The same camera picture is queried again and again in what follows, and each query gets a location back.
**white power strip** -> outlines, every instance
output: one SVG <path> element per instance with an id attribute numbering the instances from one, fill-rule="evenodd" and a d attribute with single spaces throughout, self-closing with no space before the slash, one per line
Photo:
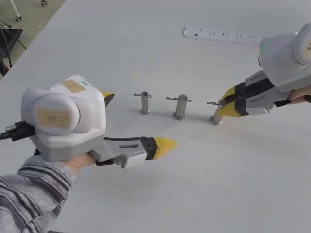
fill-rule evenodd
<path id="1" fill-rule="evenodd" d="M 209 28 L 186 27 L 184 37 L 204 40 L 216 40 L 229 43 L 240 44 L 259 44 L 265 36 L 260 36 L 252 33 L 232 33 L 223 30 L 215 30 Z"/>

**handwritten label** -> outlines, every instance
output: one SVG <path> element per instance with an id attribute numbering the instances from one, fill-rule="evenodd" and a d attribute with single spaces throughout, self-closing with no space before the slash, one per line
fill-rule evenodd
<path id="1" fill-rule="evenodd" d="M 306 45 L 305 49 L 302 51 L 302 54 L 306 60 L 309 60 L 311 57 L 311 40 L 309 40 Z"/>
<path id="2" fill-rule="evenodd" d="M 70 112 L 38 108 L 37 118 L 39 125 L 43 127 L 60 127 L 63 129 L 70 128 Z"/>
<path id="3" fill-rule="evenodd" d="M 75 80 L 73 79 L 68 79 L 62 82 L 62 85 L 67 88 L 69 91 L 72 93 L 77 93 L 80 91 L 84 91 L 85 88 L 82 87 L 80 84 L 78 84 Z"/>

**hand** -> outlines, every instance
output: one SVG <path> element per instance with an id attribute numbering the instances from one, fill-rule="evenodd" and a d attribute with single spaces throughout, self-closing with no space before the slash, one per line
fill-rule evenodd
<path id="1" fill-rule="evenodd" d="M 68 165 L 74 172 L 78 172 L 81 168 L 89 165 L 95 164 L 95 159 L 89 154 L 85 153 L 77 158 L 62 161 L 64 164 Z"/>
<path id="2" fill-rule="evenodd" d="M 294 100 L 294 99 L 297 99 L 299 97 L 302 97 L 304 95 L 309 95 L 309 94 L 311 94 L 311 85 L 292 91 L 290 95 L 288 96 L 288 99 Z"/>

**striped shirt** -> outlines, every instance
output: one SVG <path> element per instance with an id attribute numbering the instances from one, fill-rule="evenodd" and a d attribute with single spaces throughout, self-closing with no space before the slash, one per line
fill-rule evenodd
<path id="1" fill-rule="evenodd" d="M 76 174 L 62 162 L 29 158 L 17 175 L 0 176 L 0 233 L 47 233 Z"/>

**cable connector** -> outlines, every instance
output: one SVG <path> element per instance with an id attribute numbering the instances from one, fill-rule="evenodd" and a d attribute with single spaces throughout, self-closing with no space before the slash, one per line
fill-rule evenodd
<path id="1" fill-rule="evenodd" d="M 0 134 L 0 140 L 10 138 L 13 142 L 31 137 L 35 135 L 34 126 L 26 123 L 25 121 L 20 121 L 14 125 L 5 127 L 4 133 Z"/>

